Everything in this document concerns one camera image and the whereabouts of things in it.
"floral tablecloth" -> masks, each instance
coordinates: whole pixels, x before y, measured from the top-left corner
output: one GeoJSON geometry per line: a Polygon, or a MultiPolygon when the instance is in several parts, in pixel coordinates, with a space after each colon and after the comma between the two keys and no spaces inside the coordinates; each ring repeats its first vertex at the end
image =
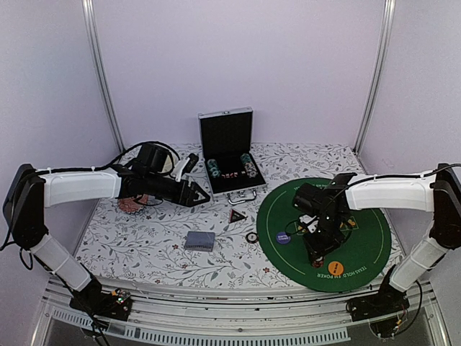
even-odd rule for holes
{"type": "MultiPolygon", "coordinates": [[[[200,156],[189,177],[209,192],[200,145],[174,148],[180,155],[193,152],[200,156]]],[[[239,289],[298,286],[271,265],[258,243],[250,244],[245,239],[248,232],[256,231],[262,200],[291,179],[332,178],[339,172],[362,169],[347,146],[255,143],[251,152],[268,186],[255,201],[236,207],[247,215],[245,220],[228,223],[231,205],[225,199],[194,208],[165,202],[144,207],[134,216],[122,212],[115,199],[100,200],[77,259],[95,275],[140,283],[239,289]],[[184,250],[188,231],[215,232],[214,250],[184,250]]],[[[135,154],[128,154],[125,160],[135,154]]],[[[394,233],[392,237],[390,259],[383,273],[402,256],[394,233]]]]}

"orange poker chip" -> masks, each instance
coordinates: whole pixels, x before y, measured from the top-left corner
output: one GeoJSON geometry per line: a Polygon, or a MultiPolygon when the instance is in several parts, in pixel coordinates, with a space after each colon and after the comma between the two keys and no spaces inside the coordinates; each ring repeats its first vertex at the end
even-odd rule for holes
{"type": "Polygon", "coordinates": [[[333,261],[328,265],[328,271],[334,276],[340,276],[344,272],[344,266],[338,261],[333,261]]]}

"black case lid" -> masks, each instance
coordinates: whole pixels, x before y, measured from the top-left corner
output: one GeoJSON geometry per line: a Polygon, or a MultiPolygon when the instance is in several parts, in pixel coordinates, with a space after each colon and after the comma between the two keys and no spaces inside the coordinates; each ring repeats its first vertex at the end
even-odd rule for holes
{"type": "Polygon", "coordinates": [[[199,119],[205,158],[250,151],[253,122],[250,107],[199,115],[199,119]]]}

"aluminum case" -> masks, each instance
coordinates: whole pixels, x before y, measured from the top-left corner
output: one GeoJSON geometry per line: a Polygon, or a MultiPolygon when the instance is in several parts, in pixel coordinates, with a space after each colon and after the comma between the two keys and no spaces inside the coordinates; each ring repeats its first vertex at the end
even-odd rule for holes
{"type": "Polygon", "coordinates": [[[227,198],[231,205],[256,199],[259,190],[267,183],[251,155],[251,132],[253,110],[251,107],[224,110],[221,112],[200,113],[200,138],[205,169],[210,183],[213,199],[227,198]],[[257,170],[255,177],[244,172],[241,155],[248,154],[257,170]],[[214,159],[222,174],[238,172],[234,178],[212,177],[208,160],[214,159]]]}

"red poker chip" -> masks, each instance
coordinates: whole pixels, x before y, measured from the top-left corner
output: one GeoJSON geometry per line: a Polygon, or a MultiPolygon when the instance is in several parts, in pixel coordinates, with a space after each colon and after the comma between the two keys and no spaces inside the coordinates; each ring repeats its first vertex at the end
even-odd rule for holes
{"type": "Polygon", "coordinates": [[[141,211],[144,208],[144,205],[138,204],[135,202],[137,200],[139,203],[146,204],[148,202],[149,196],[143,195],[141,198],[139,197],[129,197],[129,198],[120,198],[117,201],[118,208],[121,211],[124,211],[128,214],[135,214],[141,211]]]}

